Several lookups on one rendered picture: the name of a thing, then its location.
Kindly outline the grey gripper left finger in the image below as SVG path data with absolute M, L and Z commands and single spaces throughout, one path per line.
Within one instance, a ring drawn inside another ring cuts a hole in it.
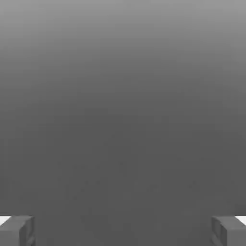
M 36 246 L 35 217 L 0 215 L 0 246 Z

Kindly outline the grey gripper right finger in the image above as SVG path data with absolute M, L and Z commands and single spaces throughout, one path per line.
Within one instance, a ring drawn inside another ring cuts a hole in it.
M 213 216 L 211 246 L 246 246 L 246 216 Z

